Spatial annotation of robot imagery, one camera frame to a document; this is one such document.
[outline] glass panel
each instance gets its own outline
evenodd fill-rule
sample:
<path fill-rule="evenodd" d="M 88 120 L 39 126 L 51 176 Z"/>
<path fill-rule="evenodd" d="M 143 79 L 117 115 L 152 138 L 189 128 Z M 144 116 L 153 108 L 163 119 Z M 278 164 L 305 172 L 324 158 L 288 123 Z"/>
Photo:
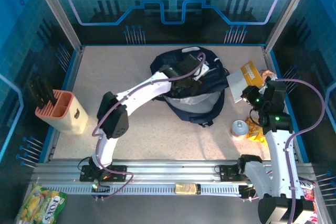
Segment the glass panel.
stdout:
<path fill-rule="evenodd" d="M 83 44 L 263 44 L 287 0 L 60 0 Z"/>
<path fill-rule="evenodd" d="M 43 146 L 49 129 L 35 116 L 36 105 L 27 93 L 27 83 L 40 75 L 60 89 L 73 48 L 45 0 L 0 0 L 0 4 L 0 222 L 12 223 L 33 171 L 31 166 L 39 157 L 39 151 L 29 148 L 23 137 L 29 140 L 32 136 L 42 144 L 33 143 Z"/>
<path fill-rule="evenodd" d="M 301 0 L 274 47 L 282 75 L 308 81 L 329 97 L 328 114 L 320 126 L 302 135 L 308 157 L 314 163 L 335 161 L 335 3 L 336 0 Z M 292 86 L 289 92 L 299 129 L 311 126 L 321 112 L 317 95 L 301 85 Z"/>

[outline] metal can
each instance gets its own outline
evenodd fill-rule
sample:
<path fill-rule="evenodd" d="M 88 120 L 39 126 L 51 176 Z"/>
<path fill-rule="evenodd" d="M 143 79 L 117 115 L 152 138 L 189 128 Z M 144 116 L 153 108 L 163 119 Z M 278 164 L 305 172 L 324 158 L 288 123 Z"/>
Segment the metal can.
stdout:
<path fill-rule="evenodd" d="M 248 133 L 248 125 L 242 120 L 233 122 L 229 134 L 234 140 L 245 139 Z"/>

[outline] knife block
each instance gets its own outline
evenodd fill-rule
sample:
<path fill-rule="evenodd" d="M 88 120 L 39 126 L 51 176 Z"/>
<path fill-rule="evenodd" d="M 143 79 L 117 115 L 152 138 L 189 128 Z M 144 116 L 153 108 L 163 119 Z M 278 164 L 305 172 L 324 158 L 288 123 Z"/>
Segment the knife block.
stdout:
<path fill-rule="evenodd" d="M 88 114 L 80 105 L 72 92 L 53 90 L 57 99 L 55 106 L 48 104 L 35 110 L 35 115 L 55 129 L 69 134 L 82 134 L 88 122 Z"/>

